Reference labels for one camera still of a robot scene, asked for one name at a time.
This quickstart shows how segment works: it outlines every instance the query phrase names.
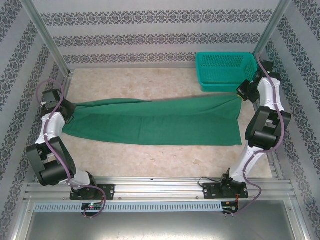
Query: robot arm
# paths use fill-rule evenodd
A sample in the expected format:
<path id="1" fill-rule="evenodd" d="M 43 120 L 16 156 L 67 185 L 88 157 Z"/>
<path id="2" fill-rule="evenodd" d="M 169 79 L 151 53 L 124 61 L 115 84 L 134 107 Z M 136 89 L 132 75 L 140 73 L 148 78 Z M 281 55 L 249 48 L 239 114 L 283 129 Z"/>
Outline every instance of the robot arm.
<path id="1" fill-rule="evenodd" d="M 45 91 L 43 96 L 45 103 L 41 108 L 42 128 L 40 136 L 34 145 L 26 148 L 26 154 L 37 179 L 43 186 L 66 184 L 68 179 L 61 163 L 57 159 L 49 160 L 51 157 L 53 158 L 54 155 L 45 143 L 44 136 L 46 135 L 50 145 L 59 154 L 70 172 L 71 181 L 69 183 L 74 186 L 91 185 L 90 175 L 87 172 L 77 170 L 71 155 L 60 138 L 64 125 L 72 120 L 76 106 L 66 99 L 63 99 L 57 112 L 53 114 L 51 119 L 48 119 L 60 101 L 60 96 L 57 89 Z M 49 121 L 49 123 L 47 132 L 44 132 L 46 121 Z"/>
<path id="2" fill-rule="evenodd" d="M 260 98 L 260 107 L 256 111 L 254 117 L 249 123 L 245 139 L 247 143 L 236 165 L 230 169 L 230 177 L 237 182 L 245 182 L 244 167 L 248 160 L 255 155 L 253 160 L 246 168 L 246 175 L 252 170 L 253 166 L 257 163 L 259 158 L 265 153 L 257 153 L 258 151 L 266 151 L 275 147 L 280 139 L 281 125 L 279 116 L 275 109 L 277 104 L 284 121 L 284 127 L 287 128 L 291 114 L 285 112 L 280 101 L 280 75 L 272 72 L 272 63 L 265 61 L 264 67 L 269 72 L 271 80 L 275 87 L 272 87 L 264 73 L 259 69 L 253 82 L 245 81 L 238 89 L 238 95 L 243 100 L 250 100 L 255 103 Z M 274 90 L 278 102 L 274 102 Z"/>

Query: patterned wallpaper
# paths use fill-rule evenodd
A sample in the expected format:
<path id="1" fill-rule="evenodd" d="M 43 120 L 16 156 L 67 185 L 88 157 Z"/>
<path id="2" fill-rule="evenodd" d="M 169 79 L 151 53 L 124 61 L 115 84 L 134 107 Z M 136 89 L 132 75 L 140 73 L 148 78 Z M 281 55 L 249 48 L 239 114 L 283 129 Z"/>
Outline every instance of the patterned wallpaper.
<path id="1" fill-rule="evenodd" d="M 294 0 L 264 55 L 281 74 L 283 107 L 292 114 L 278 160 L 292 180 L 311 239 L 320 239 L 320 2 Z"/>
<path id="2" fill-rule="evenodd" d="M 64 80 L 19 0 L 0 2 L 0 240 L 10 235 L 25 183 L 34 179 L 25 148 L 42 126 L 36 86 Z"/>
<path id="3" fill-rule="evenodd" d="M 194 67 L 252 52 L 279 0 L 35 0 L 68 67 Z"/>

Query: green cloth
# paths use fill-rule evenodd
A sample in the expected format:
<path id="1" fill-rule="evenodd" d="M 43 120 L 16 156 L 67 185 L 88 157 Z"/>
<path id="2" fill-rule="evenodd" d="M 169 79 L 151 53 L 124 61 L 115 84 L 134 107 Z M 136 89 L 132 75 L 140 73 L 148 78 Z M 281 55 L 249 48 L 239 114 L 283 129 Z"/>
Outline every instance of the green cloth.
<path id="1" fill-rule="evenodd" d="M 138 145 L 241 145 L 236 95 L 163 101 L 108 99 L 78 103 L 63 132 L 83 139 Z"/>

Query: teal basket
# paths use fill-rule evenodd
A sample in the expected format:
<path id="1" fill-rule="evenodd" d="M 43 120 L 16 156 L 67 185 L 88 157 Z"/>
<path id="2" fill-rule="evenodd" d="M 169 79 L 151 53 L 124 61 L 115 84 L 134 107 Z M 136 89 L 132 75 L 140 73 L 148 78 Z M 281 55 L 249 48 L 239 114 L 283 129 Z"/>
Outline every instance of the teal basket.
<path id="1" fill-rule="evenodd" d="M 258 69 L 249 52 L 198 52 L 195 67 L 203 92 L 235 92 Z"/>

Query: tiled floor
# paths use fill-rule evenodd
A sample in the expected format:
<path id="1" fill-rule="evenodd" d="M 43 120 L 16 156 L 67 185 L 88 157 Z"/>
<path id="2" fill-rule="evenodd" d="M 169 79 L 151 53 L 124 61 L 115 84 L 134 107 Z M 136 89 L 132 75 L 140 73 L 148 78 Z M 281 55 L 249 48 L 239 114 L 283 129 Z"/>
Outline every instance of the tiled floor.
<path id="1" fill-rule="evenodd" d="M 159 100 L 204 96 L 196 70 L 76 69 L 67 99 L 73 103 L 111 98 Z M 251 102 L 243 102 L 239 116 L 242 142 L 254 115 Z M 220 177 L 234 165 L 243 146 L 143 146 L 76 138 L 62 139 L 77 167 L 95 176 L 114 177 Z M 264 156 L 249 175 L 272 178 Z"/>

